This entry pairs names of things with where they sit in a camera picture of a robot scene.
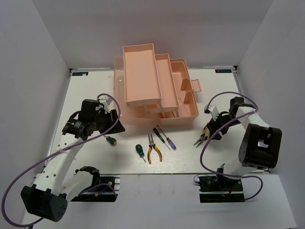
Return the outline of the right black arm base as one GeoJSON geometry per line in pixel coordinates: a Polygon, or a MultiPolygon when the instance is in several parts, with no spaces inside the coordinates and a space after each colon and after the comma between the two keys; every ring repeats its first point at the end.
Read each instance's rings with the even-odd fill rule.
{"type": "Polygon", "coordinates": [[[201,174],[195,176],[193,181],[199,187],[201,203],[245,202],[243,185],[240,179],[201,174]]]}

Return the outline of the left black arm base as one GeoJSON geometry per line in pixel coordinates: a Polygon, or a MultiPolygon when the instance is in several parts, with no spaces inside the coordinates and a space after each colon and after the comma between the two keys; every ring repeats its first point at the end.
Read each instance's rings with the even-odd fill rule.
{"type": "Polygon", "coordinates": [[[120,190],[120,175],[100,175],[91,189],[87,192],[82,192],[75,197],[72,202],[108,202],[116,201],[120,190]]]}

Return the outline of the yellow long nose pliers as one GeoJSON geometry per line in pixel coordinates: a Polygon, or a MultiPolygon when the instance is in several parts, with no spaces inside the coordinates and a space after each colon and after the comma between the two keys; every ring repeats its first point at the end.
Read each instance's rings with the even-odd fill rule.
{"type": "Polygon", "coordinates": [[[149,164],[152,163],[151,152],[152,152],[153,149],[157,152],[160,162],[162,162],[163,161],[162,153],[159,150],[159,148],[155,145],[152,134],[148,135],[148,139],[149,139],[149,150],[148,150],[148,153],[147,153],[147,158],[148,158],[149,164]]]}

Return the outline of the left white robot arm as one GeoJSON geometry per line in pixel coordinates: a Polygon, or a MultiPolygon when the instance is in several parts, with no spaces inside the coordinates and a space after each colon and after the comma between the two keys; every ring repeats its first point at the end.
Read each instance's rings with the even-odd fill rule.
{"type": "Polygon", "coordinates": [[[62,129],[55,156],[51,157],[33,184],[24,186],[21,198],[28,213],[58,222],[67,210],[68,203],[85,189],[100,187],[99,170],[83,166],[73,178],[64,181],[76,159],[77,153],[92,134],[116,134],[124,132],[118,120],[119,109],[110,109],[113,97],[103,94],[97,99],[85,99],[81,109],[73,113],[62,129]]]}

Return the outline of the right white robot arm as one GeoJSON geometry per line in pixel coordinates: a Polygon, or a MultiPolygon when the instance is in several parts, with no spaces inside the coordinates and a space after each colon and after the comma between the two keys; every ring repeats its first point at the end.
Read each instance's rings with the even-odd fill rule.
{"type": "Polygon", "coordinates": [[[228,112],[219,112],[211,104],[205,107],[204,112],[212,116],[203,130],[204,140],[221,140],[229,128],[236,125],[242,125],[245,130],[238,155],[216,171],[220,175],[215,178],[215,184],[220,190],[227,190],[233,179],[276,166],[282,131],[267,124],[255,105],[247,104],[242,97],[235,97],[230,100],[228,112]]]}

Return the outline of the yellow black small pliers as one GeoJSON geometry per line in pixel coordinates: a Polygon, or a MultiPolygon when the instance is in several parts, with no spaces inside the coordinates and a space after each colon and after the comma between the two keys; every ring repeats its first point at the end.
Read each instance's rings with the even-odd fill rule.
{"type": "Polygon", "coordinates": [[[210,135],[210,132],[209,132],[209,129],[207,126],[204,127],[203,131],[202,131],[202,134],[201,136],[199,137],[199,139],[194,143],[193,146],[200,146],[204,141],[208,140],[209,139],[209,135],[210,135]]]}

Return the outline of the pink plastic toolbox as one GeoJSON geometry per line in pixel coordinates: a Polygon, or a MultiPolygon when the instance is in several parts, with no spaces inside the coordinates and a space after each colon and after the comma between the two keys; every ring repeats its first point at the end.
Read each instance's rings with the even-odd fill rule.
{"type": "Polygon", "coordinates": [[[201,90],[184,59],[155,54],[152,43],[124,46],[115,58],[113,91],[124,125],[190,125],[201,90]]]}

